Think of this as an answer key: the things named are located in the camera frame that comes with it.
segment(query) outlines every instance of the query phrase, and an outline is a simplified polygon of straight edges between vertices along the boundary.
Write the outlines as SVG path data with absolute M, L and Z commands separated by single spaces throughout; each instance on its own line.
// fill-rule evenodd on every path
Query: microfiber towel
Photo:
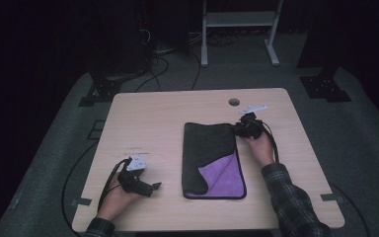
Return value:
M 246 196 L 231 124 L 185 124 L 182 184 L 185 198 L 240 199 Z

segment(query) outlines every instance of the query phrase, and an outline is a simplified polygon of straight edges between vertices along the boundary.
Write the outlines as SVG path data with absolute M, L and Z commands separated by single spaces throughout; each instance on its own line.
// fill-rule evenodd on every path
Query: hand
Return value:
M 261 168 L 275 163 L 273 160 L 273 148 L 269 137 L 263 132 L 257 139 L 241 137 L 251 147 L 255 160 L 260 164 Z
M 129 194 L 119 185 L 118 173 L 116 173 L 110 183 L 109 192 L 104 198 L 103 204 L 98 211 L 97 217 L 113 221 L 135 200 L 141 195 Z

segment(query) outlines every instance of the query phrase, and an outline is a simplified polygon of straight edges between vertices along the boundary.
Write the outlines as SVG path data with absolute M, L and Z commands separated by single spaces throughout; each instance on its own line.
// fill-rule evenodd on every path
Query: dark background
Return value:
M 141 68 L 141 54 L 123 51 L 133 44 L 129 39 L 139 38 L 129 26 L 147 27 L 154 39 L 183 50 L 188 32 L 200 31 L 200 0 L 81 2 L 0 0 L 0 217 L 66 95 L 90 65 L 105 60 L 131 71 Z M 120 20 L 126 8 L 118 2 L 131 6 L 127 11 L 135 18 Z M 241 11 L 272 5 L 210 2 L 212 9 Z M 340 66 L 360 80 L 379 108 L 379 1 L 285 1 L 278 31 L 308 30 L 299 67 L 323 66 L 335 48 Z

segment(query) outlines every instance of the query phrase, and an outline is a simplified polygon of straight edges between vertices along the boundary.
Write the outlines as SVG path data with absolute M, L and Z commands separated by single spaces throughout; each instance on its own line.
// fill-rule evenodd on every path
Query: tape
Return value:
M 334 194 L 326 194 L 326 195 L 321 195 L 322 201 L 330 201 L 330 200 L 335 200 L 338 204 L 342 204 L 345 202 L 343 197 L 336 196 Z
M 87 199 L 87 198 L 80 198 L 80 199 L 73 199 L 72 200 L 72 202 L 70 202 L 70 204 L 71 205 L 73 205 L 73 206 L 76 206 L 76 207 L 78 207 L 78 205 L 90 205 L 91 204 L 91 202 L 92 202 L 92 200 L 91 199 Z

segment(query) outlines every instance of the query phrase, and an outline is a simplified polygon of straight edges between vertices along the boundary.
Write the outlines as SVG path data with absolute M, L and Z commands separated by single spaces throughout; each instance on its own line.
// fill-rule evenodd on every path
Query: white shelf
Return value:
M 225 12 L 207 13 L 207 27 L 257 27 L 272 26 L 275 12 Z

